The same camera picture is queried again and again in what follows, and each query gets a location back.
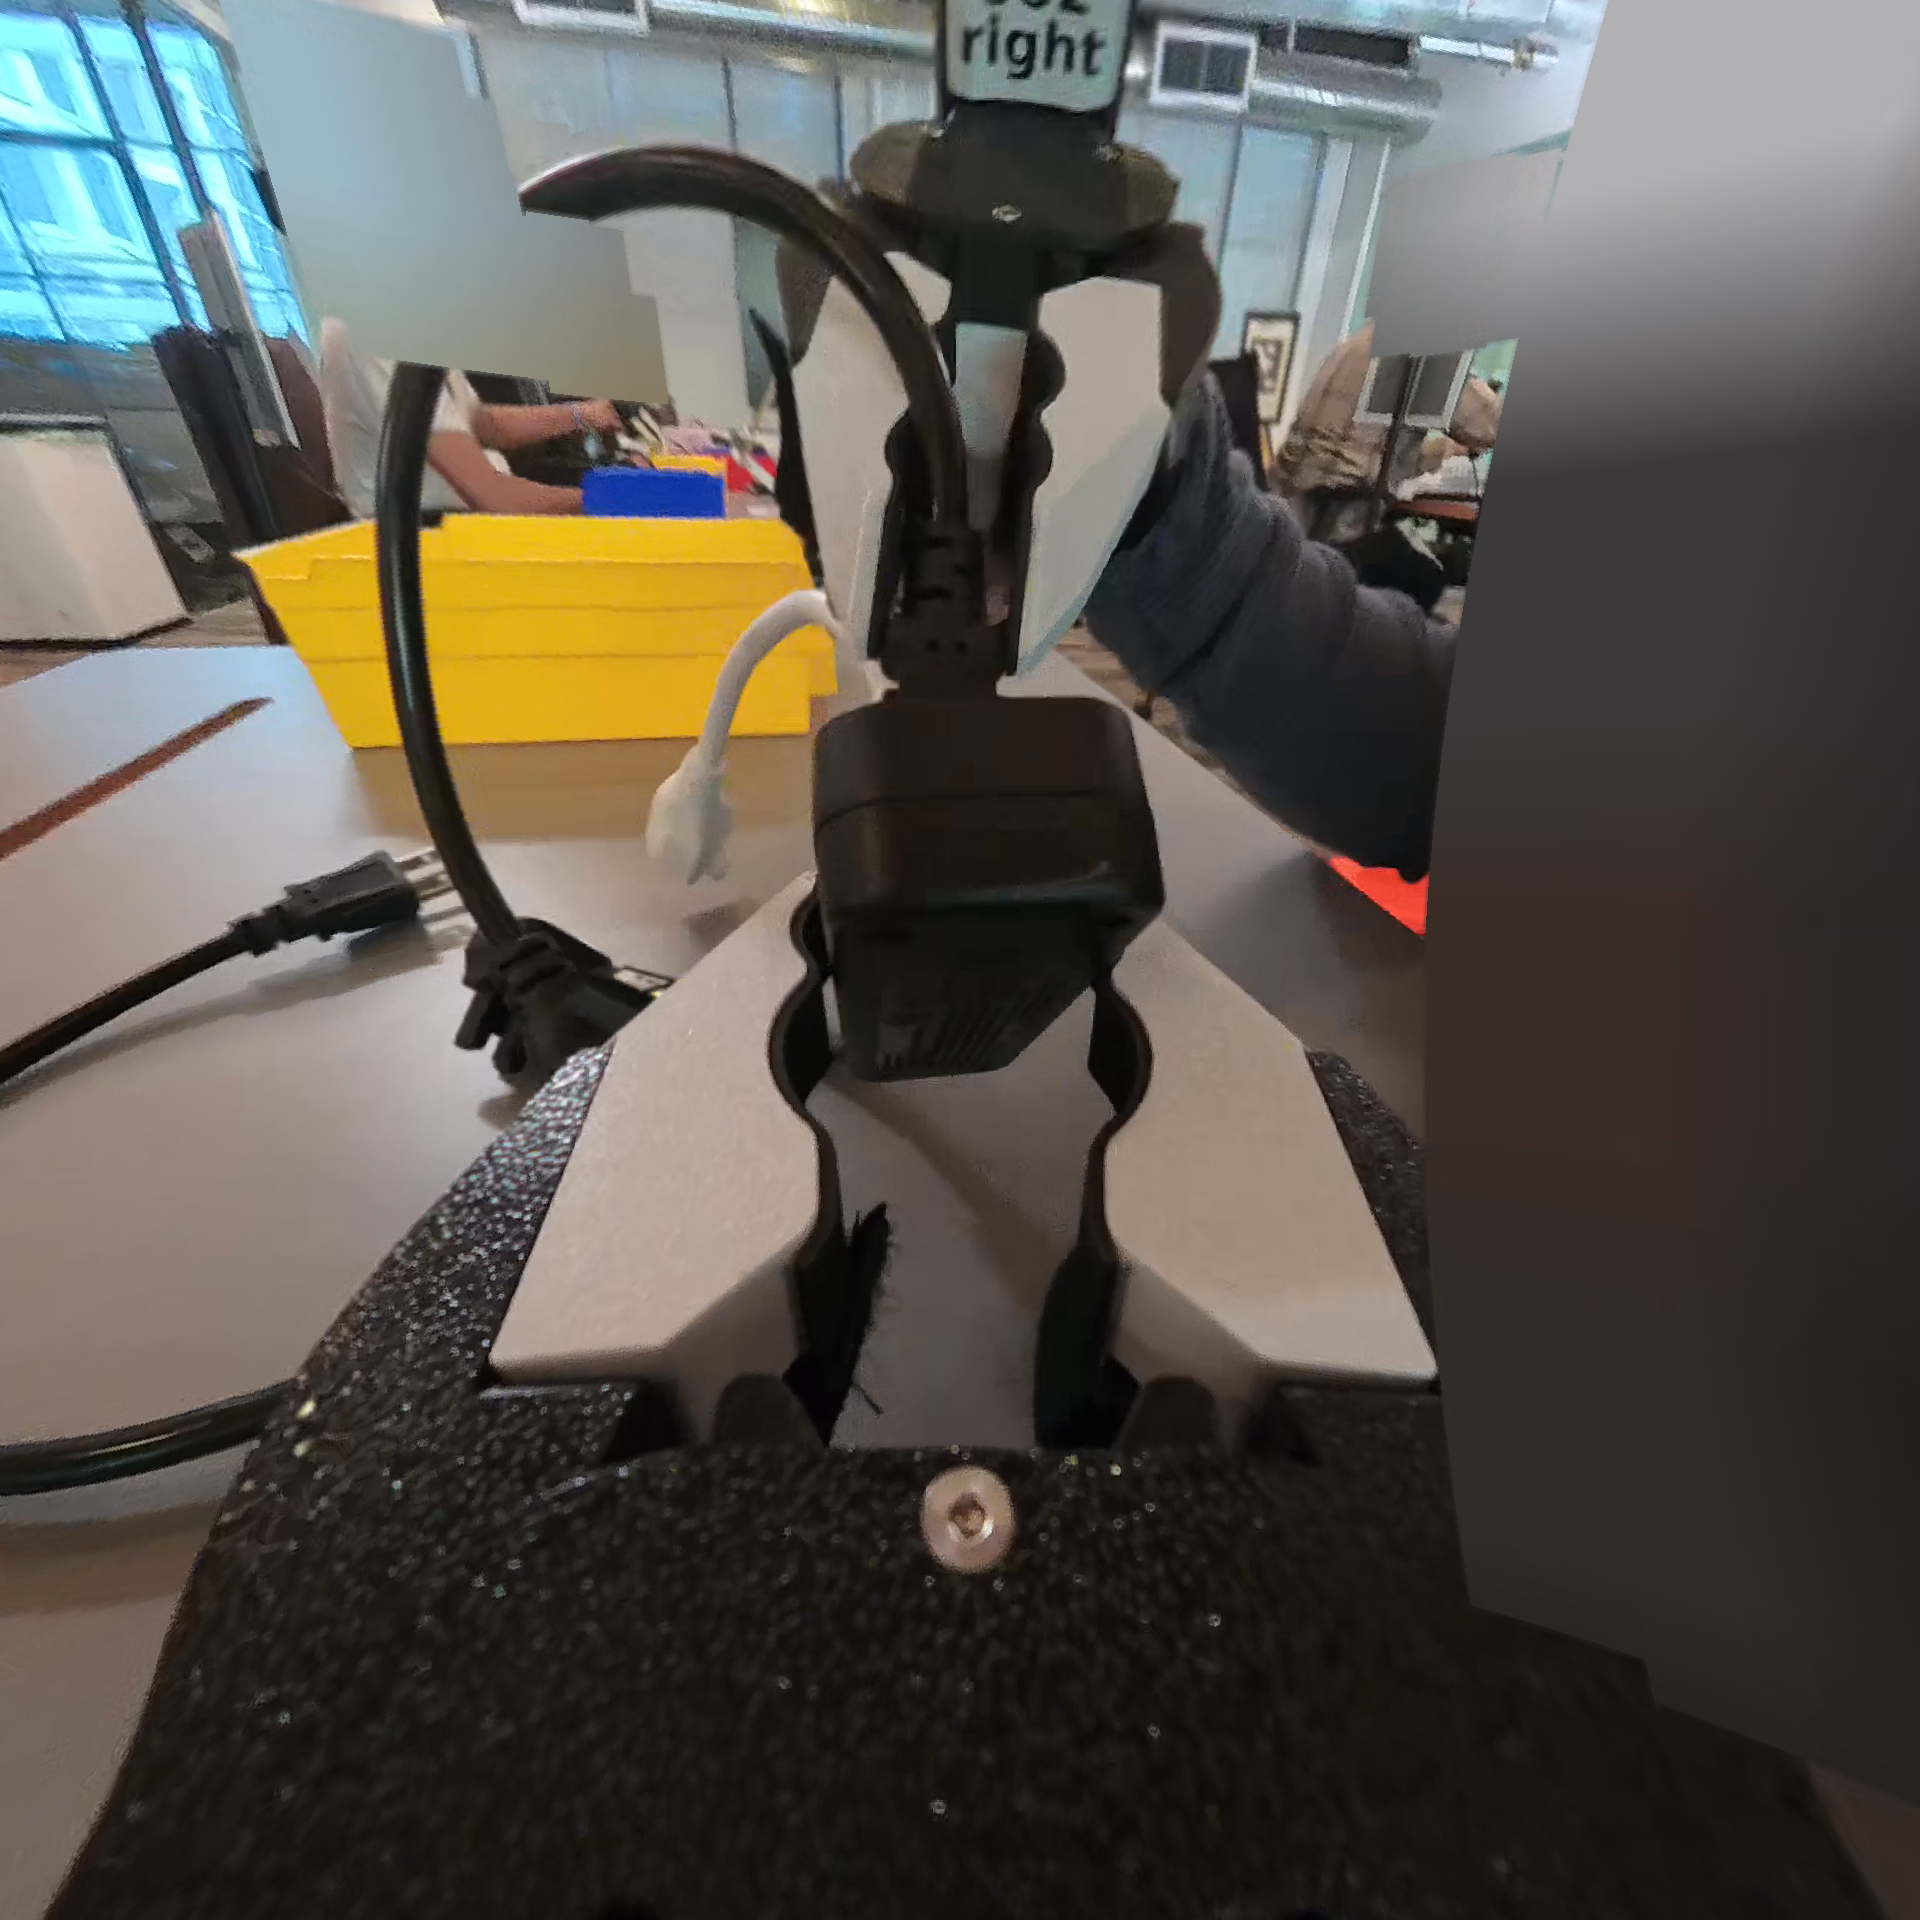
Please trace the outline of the dark chair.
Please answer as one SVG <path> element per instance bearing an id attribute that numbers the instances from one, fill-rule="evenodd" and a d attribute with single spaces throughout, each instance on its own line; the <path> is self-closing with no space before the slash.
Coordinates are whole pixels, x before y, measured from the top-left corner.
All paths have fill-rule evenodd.
<path id="1" fill-rule="evenodd" d="M 153 339 L 157 369 L 184 421 L 234 558 L 320 535 L 352 517 L 336 488 L 319 365 L 299 339 L 266 339 L 291 435 L 259 431 L 243 378 L 214 335 L 190 327 Z"/>

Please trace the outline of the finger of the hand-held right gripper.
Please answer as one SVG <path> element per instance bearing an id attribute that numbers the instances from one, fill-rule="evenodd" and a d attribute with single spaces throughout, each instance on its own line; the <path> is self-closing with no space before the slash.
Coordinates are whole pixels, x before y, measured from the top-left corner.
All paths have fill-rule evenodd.
<path id="1" fill-rule="evenodd" d="M 819 253 L 786 250 L 786 505 L 841 646 L 883 646 L 904 570 L 918 450 L 881 327 Z"/>
<path id="2" fill-rule="evenodd" d="M 1020 581 L 1020 673 L 1081 621 L 1147 497 L 1174 407 L 1162 394 L 1162 290 L 1094 278 L 1049 295 L 1041 343 L 1060 387 L 1038 410 Z"/>

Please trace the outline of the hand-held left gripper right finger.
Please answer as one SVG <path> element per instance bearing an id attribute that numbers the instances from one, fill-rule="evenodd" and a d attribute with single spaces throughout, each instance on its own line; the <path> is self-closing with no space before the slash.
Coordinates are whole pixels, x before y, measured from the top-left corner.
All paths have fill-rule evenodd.
<path id="1" fill-rule="evenodd" d="M 1148 927 L 1093 997 L 1113 1117 L 1083 1189 L 1083 1430 L 1157 1381 L 1239 1426 L 1280 1382 L 1421 1391 L 1439 1364 L 1303 1043 Z"/>

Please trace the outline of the person's right forearm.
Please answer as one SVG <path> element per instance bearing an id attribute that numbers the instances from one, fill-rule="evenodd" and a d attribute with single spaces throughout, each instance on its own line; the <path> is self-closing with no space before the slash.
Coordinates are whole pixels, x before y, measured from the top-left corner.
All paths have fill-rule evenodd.
<path id="1" fill-rule="evenodd" d="M 1428 879 L 1458 625 L 1305 532 L 1212 374 L 1182 396 L 1083 622 L 1291 833 Z"/>

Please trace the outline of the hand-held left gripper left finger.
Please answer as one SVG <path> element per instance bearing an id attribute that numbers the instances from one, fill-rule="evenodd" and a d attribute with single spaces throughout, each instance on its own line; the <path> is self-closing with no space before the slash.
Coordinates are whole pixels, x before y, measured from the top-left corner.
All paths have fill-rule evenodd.
<path id="1" fill-rule="evenodd" d="M 492 1337 L 504 1386 L 640 1382 L 710 1437 L 725 1392 L 837 1340 L 837 1156 L 800 877 L 609 1046 Z"/>

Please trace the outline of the silver ventilation duct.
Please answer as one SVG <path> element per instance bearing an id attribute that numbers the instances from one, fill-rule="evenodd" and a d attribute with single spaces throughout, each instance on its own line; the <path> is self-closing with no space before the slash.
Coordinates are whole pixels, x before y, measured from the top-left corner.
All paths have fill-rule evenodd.
<path id="1" fill-rule="evenodd" d="M 1582 3 L 1225 3 L 1138 5 L 1129 98 L 1144 109 L 1227 115 L 1297 132 L 1417 145 L 1442 111 L 1448 70 L 1549 78 L 1591 49 L 1605 5 Z M 1162 83 L 1162 43 L 1251 44 L 1237 92 Z"/>

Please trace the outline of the blue plastic bin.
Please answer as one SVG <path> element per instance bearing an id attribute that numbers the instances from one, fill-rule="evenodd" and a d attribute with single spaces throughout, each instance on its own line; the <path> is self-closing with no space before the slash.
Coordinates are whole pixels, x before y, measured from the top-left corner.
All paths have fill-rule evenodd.
<path id="1" fill-rule="evenodd" d="M 596 467 L 583 478 L 583 513 L 593 519 L 725 521 L 728 469 L 714 461 Z"/>

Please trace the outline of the large window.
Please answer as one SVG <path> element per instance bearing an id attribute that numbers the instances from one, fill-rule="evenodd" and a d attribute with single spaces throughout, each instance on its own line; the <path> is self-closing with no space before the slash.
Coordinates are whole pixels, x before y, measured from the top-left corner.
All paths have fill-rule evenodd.
<path id="1" fill-rule="evenodd" d="M 3 335 L 130 350 L 208 308 L 219 216 L 261 329 L 316 340 L 226 36 L 190 5 L 3 6 Z"/>

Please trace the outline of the yellow plastic bin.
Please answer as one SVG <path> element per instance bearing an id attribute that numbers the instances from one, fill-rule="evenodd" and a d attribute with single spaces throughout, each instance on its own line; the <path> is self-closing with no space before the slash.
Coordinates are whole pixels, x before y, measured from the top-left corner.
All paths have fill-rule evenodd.
<path id="1" fill-rule="evenodd" d="M 343 742 L 394 751 L 377 528 L 239 555 Z M 781 521 L 448 517 L 421 535 L 448 746 L 688 742 L 739 636 L 812 578 Z"/>

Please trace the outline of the bright orange object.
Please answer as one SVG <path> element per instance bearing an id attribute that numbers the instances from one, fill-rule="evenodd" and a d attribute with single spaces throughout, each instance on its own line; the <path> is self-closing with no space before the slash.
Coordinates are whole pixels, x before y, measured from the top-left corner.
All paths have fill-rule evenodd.
<path id="1" fill-rule="evenodd" d="M 1407 879 L 1393 869 L 1370 869 L 1346 857 L 1328 857 L 1332 875 L 1419 938 L 1428 931 L 1428 879 Z"/>

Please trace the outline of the black power adapter block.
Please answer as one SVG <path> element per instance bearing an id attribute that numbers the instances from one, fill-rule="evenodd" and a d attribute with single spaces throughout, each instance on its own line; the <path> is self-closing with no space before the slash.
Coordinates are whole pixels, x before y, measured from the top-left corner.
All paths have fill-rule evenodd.
<path id="1" fill-rule="evenodd" d="M 1135 720 L 1093 694 L 918 697 L 815 739 L 812 849 L 845 1066 L 1012 1066 L 1165 908 Z"/>

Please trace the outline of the white cabinet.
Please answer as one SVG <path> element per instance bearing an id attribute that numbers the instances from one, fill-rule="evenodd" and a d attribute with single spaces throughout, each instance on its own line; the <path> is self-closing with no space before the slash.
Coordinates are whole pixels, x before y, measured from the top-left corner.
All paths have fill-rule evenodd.
<path id="1" fill-rule="evenodd" d="M 7 416 L 5 646 L 119 646 L 184 622 L 180 588 L 107 424 Z"/>

